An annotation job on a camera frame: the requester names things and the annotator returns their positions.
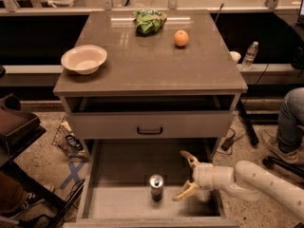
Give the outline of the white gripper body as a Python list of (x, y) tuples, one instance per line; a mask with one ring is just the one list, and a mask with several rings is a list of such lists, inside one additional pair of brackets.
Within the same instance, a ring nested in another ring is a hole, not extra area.
[(234, 168), (199, 163), (193, 168), (193, 180), (202, 190), (226, 190), (234, 182)]

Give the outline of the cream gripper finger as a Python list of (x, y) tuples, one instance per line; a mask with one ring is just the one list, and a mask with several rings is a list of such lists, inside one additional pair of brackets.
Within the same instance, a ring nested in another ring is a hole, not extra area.
[(179, 193), (172, 198), (172, 201), (181, 201), (187, 199), (195, 195), (198, 190), (199, 190), (199, 186), (196, 183), (188, 180), (184, 184), (182, 189), (179, 191)]
[(191, 169), (194, 169), (200, 163), (195, 156), (187, 151), (182, 150), (180, 154), (187, 159)]

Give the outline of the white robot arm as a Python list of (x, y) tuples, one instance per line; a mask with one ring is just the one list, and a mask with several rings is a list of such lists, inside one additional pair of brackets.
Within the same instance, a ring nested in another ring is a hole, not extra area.
[(180, 154), (192, 169), (188, 180), (172, 200), (189, 198), (198, 190), (221, 190), (233, 198), (254, 201), (261, 193), (272, 198), (301, 222), (304, 221), (304, 190), (281, 179), (251, 161), (238, 161), (234, 167), (200, 162), (187, 151)]

